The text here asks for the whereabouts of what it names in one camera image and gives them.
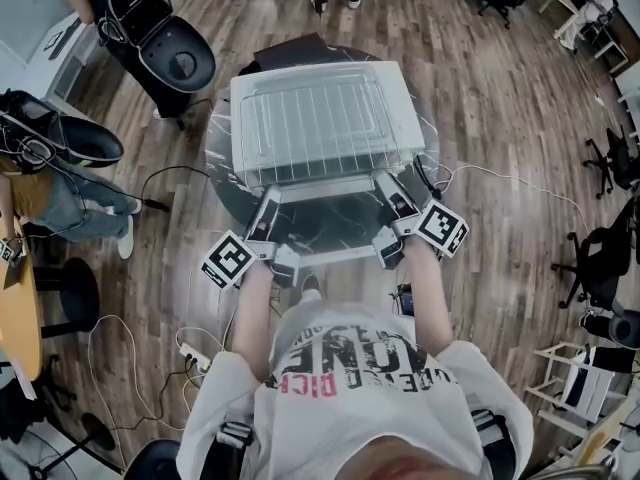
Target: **blue jeans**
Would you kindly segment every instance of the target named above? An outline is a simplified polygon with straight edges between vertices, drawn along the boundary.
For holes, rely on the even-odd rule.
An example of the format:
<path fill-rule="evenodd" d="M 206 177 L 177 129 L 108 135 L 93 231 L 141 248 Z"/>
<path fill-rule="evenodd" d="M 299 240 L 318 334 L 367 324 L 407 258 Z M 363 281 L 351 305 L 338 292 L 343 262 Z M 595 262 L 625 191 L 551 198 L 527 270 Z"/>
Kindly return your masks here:
<path fill-rule="evenodd" d="M 77 172 L 87 179 L 99 181 L 109 187 L 121 190 L 117 185 L 92 172 L 72 167 L 59 161 L 57 164 L 66 171 Z M 31 219 L 34 224 L 57 232 L 73 227 L 81 222 L 84 208 L 82 206 L 82 199 L 78 194 L 79 190 L 85 200 L 95 201 L 105 208 L 113 206 L 115 215 L 109 215 L 108 213 L 96 210 L 87 210 L 81 226 L 60 233 L 59 236 L 69 242 L 82 242 L 83 240 L 104 237 L 122 238 L 127 234 L 129 231 L 128 216 L 131 215 L 131 212 L 136 207 L 136 203 L 132 198 L 70 174 L 78 185 L 76 189 L 76 186 L 68 176 L 54 169 L 52 170 L 53 186 L 51 188 L 49 203 L 41 215 Z"/>

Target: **wooden floor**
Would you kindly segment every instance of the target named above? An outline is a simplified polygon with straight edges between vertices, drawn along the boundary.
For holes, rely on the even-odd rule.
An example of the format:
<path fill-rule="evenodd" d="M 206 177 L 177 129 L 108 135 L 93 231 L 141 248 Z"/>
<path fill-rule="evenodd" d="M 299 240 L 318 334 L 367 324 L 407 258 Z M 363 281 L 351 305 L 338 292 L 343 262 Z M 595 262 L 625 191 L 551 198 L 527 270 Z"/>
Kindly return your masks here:
<path fill-rule="evenodd" d="M 590 153 L 586 139 L 606 150 L 605 130 L 629 131 L 626 115 L 600 61 L 587 52 L 570 55 L 552 39 L 566 11 L 552 5 L 539 16 L 541 0 L 529 0 L 512 13 L 511 30 L 488 11 L 476 14 L 469 0 L 364 0 L 357 11 L 345 0 L 332 0 L 320 33 L 327 42 L 351 45 L 395 60 L 431 106 L 441 137 L 442 163 L 450 168 L 471 163 L 498 173 L 517 175 L 573 199 L 590 229 L 608 225 L 627 194 L 617 189 L 595 199 L 599 177 L 582 167 Z M 215 97 L 232 76 L 252 60 L 252 52 L 319 28 L 308 0 L 173 0 L 177 13 L 210 43 L 218 72 L 201 97 Z M 187 130 L 152 119 L 151 100 L 118 65 L 100 55 L 85 70 L 76 90 L 77 105 L 114 131 L 126 148 L 117 166 L 103 170 L 124 189 L 139 192 L 146 177 L 165 166 L 203 166 L 208 108 L 194 108 Z M 604 102 L 601 105 L 596 96 Z M 154 178 L 145 195 L 172 206 L 170 214 L 145 209 L 136 222 L 136 249 L 122 261 L 113 242 L 70 246 L 69 255 L 85 258 L 95 269 L 102 314 L 119 315 L 137 346 L 138 384 L 142 396 L 159 411 L 158 392 L 166 375 L 183 366 L 174 343 L 184 325 L 202 326 L 222 338 L 236 295 L 219 297 L 198 271 L 198 261 L 212 245 L 213 231 L 227 229 L 230 216 L 207 180 L 196 173 L 171 171 Z M 554 260 L 572 260 L 565 236 L 584 237 L 577 210 L 517 181 L 476 170 L 460 171 L 446 202 L 465 216 L 471 234 L 453 260 L 443 262 L 444 282 L 456 336 L 477 344 L 520 395 L 539 381 L 544 365 L 535 348 L 559 340 L 584 342 L 576 326 L 584 309 L 575 302 L 559 310 L 571 279 L 549 268 Z M 632 290 L 635 270 L 622 282 L 620 299 L 640 308 Z M 324 289 L 335 300 L 365 300 L 390 310 L 399 272 L 383 273 L 375 259 L 321 269 Z M 283 293 L 281 310 L 286 305 Z M 47 297 L 46 320 L 60 317 L 57 301 Z M 203 333 L 187 331 L 194 345 L 213 355 L 217 346 Z M 73 417 L 64 427 L 83 437 L 78 416 L 91 411 L 109 421 L 94 389 L 87 363 L 88 335 L 47 341 L 59 353 L 60 378 L 75 390 Z M 130 426 L 148 415 L 134 387 L 132 344 L 115 319 L 101 324 L 92 340 L 94 368 L 115 421 Z M 173 378 L 164 397 L 165 419 L 181 428 L 187 418 L 182 399 L 185 377 Z M 196 389 L 187 388 L 190 403 Z M 525 401 L 532 410 L 536 402 Z M 536 421 L 538 436 L 550 431 Z M 130 461 L 149 440 L 180 437 L 159 423 L 145 422 L 135 432 L 120 433 Z M 535 461 L 550 451 L 546 437 L 536 442 Z M 117 452 L 106 455 L 120 464 Z"/>

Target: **sleeve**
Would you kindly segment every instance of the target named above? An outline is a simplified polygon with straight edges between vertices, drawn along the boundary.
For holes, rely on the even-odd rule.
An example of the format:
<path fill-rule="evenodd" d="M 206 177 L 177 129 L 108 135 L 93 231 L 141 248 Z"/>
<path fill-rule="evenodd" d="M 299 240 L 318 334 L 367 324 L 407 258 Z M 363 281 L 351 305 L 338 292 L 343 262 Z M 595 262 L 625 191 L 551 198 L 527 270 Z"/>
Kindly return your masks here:
<path fill-rule="evenodd" d="M 436 359 L 456 377 L 471 412 L 487 409 L 505 419 L 516 453 L 514 478 L 518 478 L 527 465 L 533 448 L 533 418 L 527 406 L 475 345 L 455 341 L 440 352 Z"/>
<path fill-rule="evenodd" d="M 199 480 L 209 448 L 226 420 L 247 422 L 260 386 L 249 364 L 233 352 L 219 352 L 204 378 L 176 458 L 182 480 Z"/>

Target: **black marble table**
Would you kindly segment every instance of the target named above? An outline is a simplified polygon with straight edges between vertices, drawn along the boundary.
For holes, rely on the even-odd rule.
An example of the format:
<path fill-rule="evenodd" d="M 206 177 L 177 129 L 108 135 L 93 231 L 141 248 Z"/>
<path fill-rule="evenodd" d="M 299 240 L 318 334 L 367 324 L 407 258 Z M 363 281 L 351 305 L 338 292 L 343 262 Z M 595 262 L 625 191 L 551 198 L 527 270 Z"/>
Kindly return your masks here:
<path fill-rule="evenodd" d="M 331 51 L 335 57 L 325 62 L 380 60 L 353 48 L 337 46 Z M 304 58 L 296 59 L 291 66 L 302 63 Z M 438 133 L 417 89 L 410 80 L 405 81 L 420 118 L 426 153 L 421 155 L 422 164 L 435 182 L 440 152 Z M 220 201 L 237 221 L 234 231 L 240 234 L 252 219 L 260 198 L 233 171 L 231 122 L 221 117 L 230 114 L 229 91 L 221 91 L 218 96 L 207 130 L 207 173 Z M 431 197 L 412 165 L 406 166 L 398 179 L 419 206 Z M 285 203 L 280 206 L 270 239 L 289 244 L 302 256 L 302 266 L 371 256 L 371 240 L 380 230 L 382 208 L 382 201 L 373 191 Z"/>

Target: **white pants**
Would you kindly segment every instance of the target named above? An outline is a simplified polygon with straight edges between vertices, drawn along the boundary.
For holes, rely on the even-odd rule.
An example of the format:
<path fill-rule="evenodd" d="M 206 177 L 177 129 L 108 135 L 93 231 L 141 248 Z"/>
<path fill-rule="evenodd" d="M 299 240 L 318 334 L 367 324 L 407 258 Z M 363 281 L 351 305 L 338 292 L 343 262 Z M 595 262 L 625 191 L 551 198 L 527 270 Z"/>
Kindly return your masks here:
<path fill-rule="evenodd" d="M 560 36 L 561 40 L 563 40 L 569 48 L 575 48 L 576 36 L 578 32 L 580 32 L 580 29 L 587 23 L 596 21 L 598 16 L 600 16 L 600 11 L 595 5 L 590 3 L 585 4 L 582 9 L 578 11 L 575 19 L 573 17 L 569 18 L 570 20 L 573 19 L 573 23 L 571 23 L 567 30 Z"/>

